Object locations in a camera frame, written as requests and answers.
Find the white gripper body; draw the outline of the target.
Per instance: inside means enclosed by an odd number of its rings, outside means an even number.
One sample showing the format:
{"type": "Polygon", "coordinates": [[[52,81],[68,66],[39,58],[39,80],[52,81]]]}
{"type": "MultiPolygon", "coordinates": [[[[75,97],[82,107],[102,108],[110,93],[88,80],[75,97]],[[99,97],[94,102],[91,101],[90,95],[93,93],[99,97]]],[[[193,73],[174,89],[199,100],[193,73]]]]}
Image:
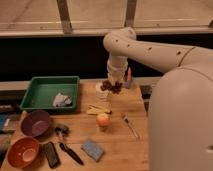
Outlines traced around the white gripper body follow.
{"type": "Polygon", "coordinates": [[[108,80],[111,84],[123,83],[124,75],[128,67],[128,62],[125,61],[121,66],[113,66],[110,61],[107,61],[108,80]]]}

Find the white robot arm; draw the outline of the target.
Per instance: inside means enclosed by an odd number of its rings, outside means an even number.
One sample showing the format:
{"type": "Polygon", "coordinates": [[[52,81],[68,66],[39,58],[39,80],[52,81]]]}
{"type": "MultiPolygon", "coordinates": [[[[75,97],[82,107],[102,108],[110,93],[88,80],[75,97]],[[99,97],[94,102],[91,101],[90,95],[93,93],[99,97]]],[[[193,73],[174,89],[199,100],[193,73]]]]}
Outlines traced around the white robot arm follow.
{"type": "Polygon", "coordinates": [[[213,171],[213,49],[138,41],[126,27],[105,35],[110,82],[128,59],[163,73],[149,102],[151,171],[213,171]]]}

